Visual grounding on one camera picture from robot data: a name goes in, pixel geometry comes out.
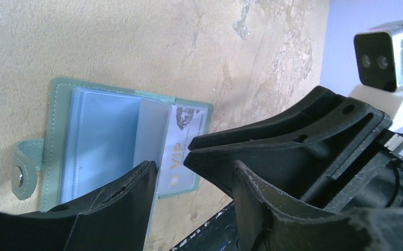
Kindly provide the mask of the green card holder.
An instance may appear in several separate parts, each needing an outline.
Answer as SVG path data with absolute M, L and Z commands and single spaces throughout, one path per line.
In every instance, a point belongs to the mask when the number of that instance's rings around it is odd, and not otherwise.
M 164 199 L 156 191 L 172 105 L 207 107 L 208 132 L 212 104 L 53 79 L 45 138 L 15 144 L 14 195 L 25 200 L 40 188 L 39 210 L 45 212 L 108 184 L 142 161 L 154 161 L 155 196 Z

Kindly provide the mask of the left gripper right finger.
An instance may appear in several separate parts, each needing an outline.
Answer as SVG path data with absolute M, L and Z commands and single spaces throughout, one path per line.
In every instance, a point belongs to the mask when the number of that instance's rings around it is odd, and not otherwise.
M 331 213 L 234 162 L 233 199 L 241 250 L 403 250 L 403 208 Z

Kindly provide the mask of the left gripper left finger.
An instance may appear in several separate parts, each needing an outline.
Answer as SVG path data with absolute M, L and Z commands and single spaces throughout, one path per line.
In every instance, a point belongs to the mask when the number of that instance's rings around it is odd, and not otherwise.
M 0 212 L 0 250 L 142 250 L 154 200 L 156 164 L 47 212 Z

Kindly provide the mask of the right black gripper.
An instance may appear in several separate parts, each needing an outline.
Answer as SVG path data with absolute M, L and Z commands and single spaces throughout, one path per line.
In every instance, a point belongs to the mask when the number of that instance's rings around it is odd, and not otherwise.
M 340 109 L 351 118 L 354 148 L 329 144 L 255 151 L 190 151 L 185 166 L 232 194 L 233 164 L 241 161 L 292 197 L 330 212 L 355 207 L 403 207 L 403 133 L 386 130 L 391 120 L 367 104 Z

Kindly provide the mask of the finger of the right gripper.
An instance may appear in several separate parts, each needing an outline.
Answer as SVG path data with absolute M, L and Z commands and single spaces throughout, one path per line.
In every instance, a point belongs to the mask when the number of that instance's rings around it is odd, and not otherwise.
M 346 97 L 322 87 L 282 113 L 238 128 L 194 138 L 190 151 L 255 151 L 294 149 L 329 144 L 331 151 L 354 148 L 349 115 L 340 109 L 349 104 Z

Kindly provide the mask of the white VIP card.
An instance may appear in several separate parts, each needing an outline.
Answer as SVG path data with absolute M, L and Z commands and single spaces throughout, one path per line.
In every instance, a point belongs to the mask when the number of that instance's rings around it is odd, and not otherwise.
M 191 192 L 199 187 L 200 178 L 184 166 L 193 138 L 203 135 L 208 108 L 172 105 L 165 139 L 156 195 L 165 198 Z

